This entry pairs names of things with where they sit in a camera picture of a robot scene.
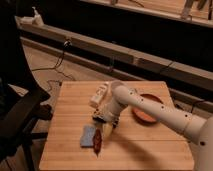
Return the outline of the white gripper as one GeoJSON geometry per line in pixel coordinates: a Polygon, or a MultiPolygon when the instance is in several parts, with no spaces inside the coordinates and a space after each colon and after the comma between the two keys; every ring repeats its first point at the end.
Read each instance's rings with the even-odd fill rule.
{"type": "Polygon", "coordinates": [[[98,110],[98,112],[100,119],[95,121],[95,126],[97,129],[103,130],[104,136],[110,136],[113,130],[113,126],[118,125],[121,106],[116,102],[109,102],[105,104],[100,110],[98,110]]]}

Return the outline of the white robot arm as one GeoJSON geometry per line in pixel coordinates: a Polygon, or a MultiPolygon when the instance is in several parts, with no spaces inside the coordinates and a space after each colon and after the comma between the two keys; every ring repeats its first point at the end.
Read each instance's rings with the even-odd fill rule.
{"type": "Polygon", "coordinates": [[[111,93],[111,100],[94,115],[95,118],[116,125],[124,109],[136,107],[198,146],[193,171],[213,171],[213,116],[204,119],[149,100],[119,80],[111,83],[111,93]]]}

